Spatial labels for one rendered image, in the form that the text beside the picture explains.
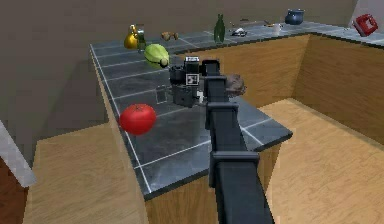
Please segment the yellow kettle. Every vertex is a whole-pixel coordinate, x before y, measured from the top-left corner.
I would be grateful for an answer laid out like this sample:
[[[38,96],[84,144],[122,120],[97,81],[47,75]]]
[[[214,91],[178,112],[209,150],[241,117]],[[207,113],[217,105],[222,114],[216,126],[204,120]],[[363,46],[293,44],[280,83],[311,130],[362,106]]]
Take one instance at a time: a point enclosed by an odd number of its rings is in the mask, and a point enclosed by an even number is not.
[[[135,25],[131,25],[128,34],[124,39],[124,47],[127,49],[136,49],[138,45],[138,34]]]

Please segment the green lettuce head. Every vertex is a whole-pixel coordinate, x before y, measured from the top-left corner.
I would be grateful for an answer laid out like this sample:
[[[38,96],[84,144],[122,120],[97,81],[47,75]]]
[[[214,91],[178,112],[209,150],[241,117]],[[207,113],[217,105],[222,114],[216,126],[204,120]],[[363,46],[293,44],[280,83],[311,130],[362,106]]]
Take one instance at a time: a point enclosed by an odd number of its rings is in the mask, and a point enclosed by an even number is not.
[[[168,51],[160,44],[148,45],[144,56],[149,62],[159,64],[161,67],[167,67],[170,63]]]

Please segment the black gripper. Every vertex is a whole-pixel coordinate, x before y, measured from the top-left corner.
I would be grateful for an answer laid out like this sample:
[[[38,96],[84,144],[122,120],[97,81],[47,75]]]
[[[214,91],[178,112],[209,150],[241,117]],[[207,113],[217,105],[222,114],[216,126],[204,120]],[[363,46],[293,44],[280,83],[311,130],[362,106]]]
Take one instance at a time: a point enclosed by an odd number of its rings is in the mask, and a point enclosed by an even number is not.
[[[156,87],[157,92],[172,92],[173,98],[157,99],[157,104],[174,103],[192,108],[198,101],[199,74],[187,73],[184,66],[172,66],[169,69],[170,86]]]

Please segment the grey brown lump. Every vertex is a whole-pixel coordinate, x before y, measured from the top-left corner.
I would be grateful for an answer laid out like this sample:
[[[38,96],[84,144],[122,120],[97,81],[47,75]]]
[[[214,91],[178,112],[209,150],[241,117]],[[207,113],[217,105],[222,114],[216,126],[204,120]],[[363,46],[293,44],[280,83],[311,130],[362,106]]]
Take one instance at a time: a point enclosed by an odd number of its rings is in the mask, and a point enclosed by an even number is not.
[[[245,82],[239,74],[227,75],[226,92],[231,98],[241,96],[246,92]]]

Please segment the wooden counter with grey tiles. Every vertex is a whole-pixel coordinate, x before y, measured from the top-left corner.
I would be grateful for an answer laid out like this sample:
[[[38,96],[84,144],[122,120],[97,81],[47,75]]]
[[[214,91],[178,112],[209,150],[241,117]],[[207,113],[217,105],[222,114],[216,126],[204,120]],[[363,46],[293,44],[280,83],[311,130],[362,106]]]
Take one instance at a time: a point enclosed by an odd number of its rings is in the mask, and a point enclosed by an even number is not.
[[[384,34],[313,22],[246,32],[222,45],[185,34],[167,48],[173,63],[216,59],[244,79],[231,101],[275,224],[384,224]],[[219,224],[205,108],[157,104],[173,98],[156,91],[168,70],[120,42],[90,52],[112,122],[132,104],[156,112],[146,134],[117,134],[150,224]]]

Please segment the small dark green bottle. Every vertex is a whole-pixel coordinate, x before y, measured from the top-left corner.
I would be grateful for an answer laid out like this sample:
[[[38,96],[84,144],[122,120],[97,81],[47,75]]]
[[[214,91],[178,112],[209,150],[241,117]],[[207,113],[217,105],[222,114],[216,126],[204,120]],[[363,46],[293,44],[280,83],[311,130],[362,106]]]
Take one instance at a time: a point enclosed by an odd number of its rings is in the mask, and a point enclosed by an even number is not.
[[[137,48],[139,51],[144,51],[146,48],[145,32],[143,29],[137,30]]]

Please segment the dark blue pot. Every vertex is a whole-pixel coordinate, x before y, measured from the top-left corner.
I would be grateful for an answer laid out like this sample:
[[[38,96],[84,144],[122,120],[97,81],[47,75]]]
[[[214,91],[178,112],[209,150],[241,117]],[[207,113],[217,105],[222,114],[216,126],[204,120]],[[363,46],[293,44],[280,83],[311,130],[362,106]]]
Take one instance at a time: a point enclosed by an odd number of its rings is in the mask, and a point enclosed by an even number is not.
[[[289,9],[285,16],[285,23],[289,25],[300,25],[304,20],[303,9]]]

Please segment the brown long utensil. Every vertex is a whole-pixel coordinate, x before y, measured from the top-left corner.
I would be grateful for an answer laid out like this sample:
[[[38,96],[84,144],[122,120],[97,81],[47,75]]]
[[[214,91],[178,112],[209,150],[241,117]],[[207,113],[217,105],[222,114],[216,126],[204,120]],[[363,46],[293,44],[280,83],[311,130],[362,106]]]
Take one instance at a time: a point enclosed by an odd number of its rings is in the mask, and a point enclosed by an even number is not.
[[[249,19],[241,19],[239,21],[239,25],[241,27],[244,27],[244,26],[265,26],[265,27],[273,27],[274,24],[267,21],[267,20],[249,20]]]

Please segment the white topped brown cabinet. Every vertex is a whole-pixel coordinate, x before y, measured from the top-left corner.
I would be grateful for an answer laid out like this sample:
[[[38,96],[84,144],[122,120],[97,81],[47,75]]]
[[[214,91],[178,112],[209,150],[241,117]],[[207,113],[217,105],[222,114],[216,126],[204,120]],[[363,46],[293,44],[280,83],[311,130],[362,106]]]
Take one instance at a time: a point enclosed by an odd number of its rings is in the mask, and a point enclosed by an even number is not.
[[[0,224],[22,224],[36,177],[0,120]]]

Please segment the red tomato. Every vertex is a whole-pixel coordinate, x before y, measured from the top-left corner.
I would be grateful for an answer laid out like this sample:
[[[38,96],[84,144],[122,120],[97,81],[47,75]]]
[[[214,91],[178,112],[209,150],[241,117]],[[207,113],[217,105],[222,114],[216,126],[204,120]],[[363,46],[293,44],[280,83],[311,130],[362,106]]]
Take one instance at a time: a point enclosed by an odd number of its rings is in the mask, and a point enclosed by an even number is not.
[[[119,117],[119,125],[126,132],[142,135],[151,130],[157,119],[155,110],[147,104],[132,104]]]

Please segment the tall dark green bottle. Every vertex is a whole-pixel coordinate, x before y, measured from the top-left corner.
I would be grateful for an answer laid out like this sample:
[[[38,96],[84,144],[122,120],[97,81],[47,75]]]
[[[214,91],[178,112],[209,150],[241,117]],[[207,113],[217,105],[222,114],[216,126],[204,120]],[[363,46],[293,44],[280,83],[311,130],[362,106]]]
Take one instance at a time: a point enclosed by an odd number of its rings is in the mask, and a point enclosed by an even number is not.
[[[219,14],[215,27],[214,27],[214,41],[217,44],[222,44],[225,37],[225,24],[223,20],[223,15]]]

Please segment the red toaster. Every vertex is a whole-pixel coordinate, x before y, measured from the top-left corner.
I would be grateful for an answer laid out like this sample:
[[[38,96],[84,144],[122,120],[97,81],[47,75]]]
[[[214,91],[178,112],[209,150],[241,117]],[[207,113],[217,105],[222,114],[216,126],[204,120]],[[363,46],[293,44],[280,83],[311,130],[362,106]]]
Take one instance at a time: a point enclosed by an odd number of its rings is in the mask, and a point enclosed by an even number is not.
[[[362,37],[367,37],[378,29],[378,24],[371,14],[356,17],[352,24]]]

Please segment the brown bread piece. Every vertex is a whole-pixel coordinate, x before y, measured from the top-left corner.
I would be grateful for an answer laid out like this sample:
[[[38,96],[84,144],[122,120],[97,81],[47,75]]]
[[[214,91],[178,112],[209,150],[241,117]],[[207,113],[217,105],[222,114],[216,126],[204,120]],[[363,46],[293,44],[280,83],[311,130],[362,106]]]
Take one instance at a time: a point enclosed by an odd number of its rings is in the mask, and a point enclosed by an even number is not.
[[[175,32],[162,32],[161,33],[161,38],[164,40],[164,41],[169,41],[171,39],[174,39],[174,40],[178,40],[179,39],[179,35]]]

